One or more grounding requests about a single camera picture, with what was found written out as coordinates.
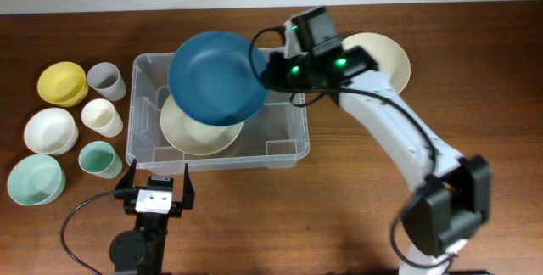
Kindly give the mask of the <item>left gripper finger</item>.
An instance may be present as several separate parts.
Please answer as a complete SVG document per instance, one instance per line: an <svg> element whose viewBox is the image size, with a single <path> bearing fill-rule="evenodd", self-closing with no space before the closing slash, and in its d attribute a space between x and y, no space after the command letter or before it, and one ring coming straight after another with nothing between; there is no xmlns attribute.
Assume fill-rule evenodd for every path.
<svg viewBox="0 0 543 275"><path fill-rule="evenodd" d="M133 181L135 177L137 169L137 160L134 159L128 171L126 174L120 179L120 181L116 184L115 190L114 190L114 197L116 199L125 199L125 198L131 198L131 195L134 191L133 188Z"/></svg>
<svg viewBox="0 0 543 275"><path fill-rule="evenodd" d="M195 191L189 175L188 164L184 166L183 172L183 193L182 193L182 208L191 210L195 200Z"/></svg>

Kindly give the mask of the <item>cream plate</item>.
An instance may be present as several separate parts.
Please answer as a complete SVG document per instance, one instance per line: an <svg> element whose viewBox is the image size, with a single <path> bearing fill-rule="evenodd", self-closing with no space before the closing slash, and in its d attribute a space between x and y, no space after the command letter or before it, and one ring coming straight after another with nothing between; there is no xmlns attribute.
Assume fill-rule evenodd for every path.
<svg viewBox="0 0 543 275"><path fill-rule="evenodd" d="M411 64L404 49L391 38L371 32L357 33L342 41L344 48L361 46L377 62L378 67L389 78L397 93L401 93L409 82Z"/></svg>
<svg viewBox="0 0 543 275"><path fill-rule="evenodd" d="M242 131L243 122L233 126L209 126L185 114L170 95L160 112L160 127L166 141L191 155L206 156L228 148Z"/></svg>

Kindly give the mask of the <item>mint green bowl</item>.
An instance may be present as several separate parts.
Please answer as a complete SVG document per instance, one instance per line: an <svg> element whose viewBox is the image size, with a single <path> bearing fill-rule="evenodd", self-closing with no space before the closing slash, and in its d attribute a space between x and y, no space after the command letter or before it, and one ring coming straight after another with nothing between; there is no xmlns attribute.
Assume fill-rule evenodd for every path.
<svg viewBox="0 0 543 275"><path fill-rule="evenodd" d="M34 154L15 165L8 176L8 195L19 205L45 205L63 192L66 177L54 157Z"/></svg>

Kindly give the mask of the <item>white bowl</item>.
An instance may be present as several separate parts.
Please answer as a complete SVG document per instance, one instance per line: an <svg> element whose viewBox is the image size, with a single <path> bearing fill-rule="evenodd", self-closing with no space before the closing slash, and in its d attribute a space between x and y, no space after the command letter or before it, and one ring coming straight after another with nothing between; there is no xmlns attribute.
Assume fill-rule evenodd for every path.
<svg viewBox="0 0 543 275"><path fill-rule="evenodd" d="M60 155L76 144L79 130L72 114L61 108L48 108L33 115L27 122L23 139L36 154Z"/></svg>

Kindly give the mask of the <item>blue plate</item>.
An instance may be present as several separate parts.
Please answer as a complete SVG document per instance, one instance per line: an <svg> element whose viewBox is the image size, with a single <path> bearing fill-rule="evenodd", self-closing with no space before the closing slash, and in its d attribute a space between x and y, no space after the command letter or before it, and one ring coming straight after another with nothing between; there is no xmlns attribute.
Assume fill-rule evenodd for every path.
<svg viewBox="0 0 543 275"><path fill-rule="evenodd" d="M175 52L168 86L177 106L210 126L232 126L255 116L268 90L257 80L266 59L250 40L230 31L206 31Z"/></svg>

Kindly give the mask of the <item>yellow bowl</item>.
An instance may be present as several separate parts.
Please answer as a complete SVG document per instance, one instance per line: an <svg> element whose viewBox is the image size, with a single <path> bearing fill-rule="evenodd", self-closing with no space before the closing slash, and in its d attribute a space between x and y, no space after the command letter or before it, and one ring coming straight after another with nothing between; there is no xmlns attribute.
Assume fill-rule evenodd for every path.
<svg viewBox="0 0 543 275"><path fill-rule="evenodd" d="M36 88L41 99L61 107L77 105L89 91L85 71L70 61L48 66L39 76Z"/></svg>

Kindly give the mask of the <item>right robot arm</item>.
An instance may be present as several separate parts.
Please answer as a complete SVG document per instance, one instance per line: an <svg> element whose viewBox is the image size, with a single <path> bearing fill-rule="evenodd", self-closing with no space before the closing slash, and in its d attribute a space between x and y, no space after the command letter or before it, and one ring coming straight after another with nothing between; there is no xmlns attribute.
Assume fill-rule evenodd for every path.
<svg viewBox="0 0 543 275"><path fill-rule="evenodd" d="M284 49L256 71L264 87L317 93L355 117L396 164L412 196L389 230L400 274L445 274L490 218L490 167L442 141L395 91L362 47L345 48L323 6L273 27Z"/></svg>

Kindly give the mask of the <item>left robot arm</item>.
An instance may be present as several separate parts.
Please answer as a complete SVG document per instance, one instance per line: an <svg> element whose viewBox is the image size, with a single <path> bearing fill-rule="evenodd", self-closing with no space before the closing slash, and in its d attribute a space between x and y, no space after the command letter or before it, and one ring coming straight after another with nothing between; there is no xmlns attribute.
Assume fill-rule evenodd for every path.
<svg viewBox="0 0 543 275"><path fill-rule="evenodd" d="M193 208L195 191L187 166L183 172L181 201L173 199L171 177L150 177L146 186L135 187L136 169L137 162L133 161L114 192L114 197L123 202L125 213L136 217L135 225L114 238L109 258L115 274L161 274L168 221Z"/></svg>

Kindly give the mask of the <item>clear plastic storage container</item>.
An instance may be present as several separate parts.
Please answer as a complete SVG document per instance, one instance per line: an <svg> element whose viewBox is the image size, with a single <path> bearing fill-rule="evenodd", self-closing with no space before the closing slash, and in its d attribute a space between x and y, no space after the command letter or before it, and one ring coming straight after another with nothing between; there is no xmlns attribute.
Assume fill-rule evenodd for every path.
<svg viewBox="0 0 543 275"><path fill-rule="evenodd" d="M143 53L132 64L126 162L161 176L190 171L289 168L310 151L306 109L285 93L270 92L259 113L245 121L237 139L217 154L185 154L171 146L160 128L160 111L170 95L167 73L173 53Z"/></svg>

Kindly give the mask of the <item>mint green cup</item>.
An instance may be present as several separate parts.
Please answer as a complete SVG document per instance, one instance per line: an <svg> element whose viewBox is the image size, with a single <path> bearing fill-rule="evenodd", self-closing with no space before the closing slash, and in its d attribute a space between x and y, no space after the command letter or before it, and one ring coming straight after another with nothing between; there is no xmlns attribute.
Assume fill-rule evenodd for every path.
<svg viewBox="0 0 543 275"><path fill-rule="evenodd" d="M79 154L78 164L84 172L105 179L117 177L123 168L119 155L104 141L87 144Z"/></svg>

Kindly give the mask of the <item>cream cup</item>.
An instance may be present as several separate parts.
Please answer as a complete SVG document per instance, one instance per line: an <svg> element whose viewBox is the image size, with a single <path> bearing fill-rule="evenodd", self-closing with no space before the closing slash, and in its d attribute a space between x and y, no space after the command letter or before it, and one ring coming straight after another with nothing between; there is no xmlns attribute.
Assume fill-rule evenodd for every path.
<svg viewBox="0 0 543 275"><path fill-rule="evenodd" d="M105 98L97 98L88 102L81 112L83 124L107 138L119 135L123 122L114 105Z"/></svg>

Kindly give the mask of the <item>grey cup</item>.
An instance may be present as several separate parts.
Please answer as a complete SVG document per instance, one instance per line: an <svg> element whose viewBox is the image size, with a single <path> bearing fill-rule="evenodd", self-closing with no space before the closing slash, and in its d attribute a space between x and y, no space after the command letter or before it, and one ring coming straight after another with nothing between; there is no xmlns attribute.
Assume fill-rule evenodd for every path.
<svg viewBox="0 0 543 275"><path fill-rule="evenodd" d="M120 70L110 62L94 65L87 73L87 83L109 101L119 101L126 95Z"/></svg>

